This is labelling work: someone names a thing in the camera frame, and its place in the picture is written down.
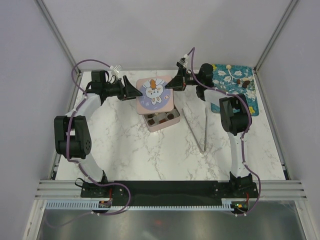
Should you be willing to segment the tin lid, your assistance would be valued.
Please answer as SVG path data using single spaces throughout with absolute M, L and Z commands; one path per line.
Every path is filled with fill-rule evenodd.
M 142 78 L 136 88 L 142 96 L 136 98 L 136 111 L 139 115 L 170 112 L 174 109 L 174 94 L 166 85 L 172 80 L 169 75 Z

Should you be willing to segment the metal tongs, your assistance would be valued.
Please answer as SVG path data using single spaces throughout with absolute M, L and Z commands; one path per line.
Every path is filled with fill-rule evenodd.
M 199 123 L 197 125 L 193 124 L 187 118 L 185 110 L 181 109 L 181 115 L 183 116 L 187 127 L 198 147 L 200 154 L 205 155 L 207 152 L 207 143 L 208 143 L 208 110 L 204 109 L 204 125 L 201 126 Z

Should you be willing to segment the round dark chocolate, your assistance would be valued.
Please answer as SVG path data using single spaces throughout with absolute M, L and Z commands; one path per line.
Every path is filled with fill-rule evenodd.
M 168 115 L 167 115 L 167 118 L 168 118 L 169 120 L 172 120 L 172 119 L 174 118 L 174 115 L 173 115 L 173 114 L 168 114 Z

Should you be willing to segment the dark square chocolate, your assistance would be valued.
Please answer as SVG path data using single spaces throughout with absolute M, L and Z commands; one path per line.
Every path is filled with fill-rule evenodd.
M 150 125 L 153 125 L 155 123 L 155 121 L 153 119 L 150 119 L 148 122 Z

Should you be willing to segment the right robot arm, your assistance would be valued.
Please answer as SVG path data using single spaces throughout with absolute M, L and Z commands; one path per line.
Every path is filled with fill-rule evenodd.
M 243 94 L 231 94 L 215 87 L 214 68 L 209 63 L 204 63 L 198 73 L 187 70 L 182 60 L 176 65 L 178 71 L 166 89 L 184 91 L 187 86 L 196 86 L 198 98 L 219 105 L 221 125 L 228 134 L 231 150 L 228 191 L 233 197 L 241 197 L 253 181 L 246 161 L 246 133 L 252 123 L 246 98 Z

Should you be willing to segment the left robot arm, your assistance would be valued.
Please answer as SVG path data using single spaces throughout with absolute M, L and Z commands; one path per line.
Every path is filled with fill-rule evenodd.
M 91 190 L 94 194 L 105 197 L 110 186 L 104 170 L 91 154 L 93 143 L 87 120 L 107 98 L 117 97 L 120 101 L 126 101 L 141 97 L 142 93 L 126 75 L 110 82 L 109 73 L 105 70 L 93 70 L 91 81 L 80 90 L 80 102 L 65 115 L 54 119 L 55 150 L 68 162 L 78 166 L 84 177 L 93 183 Z

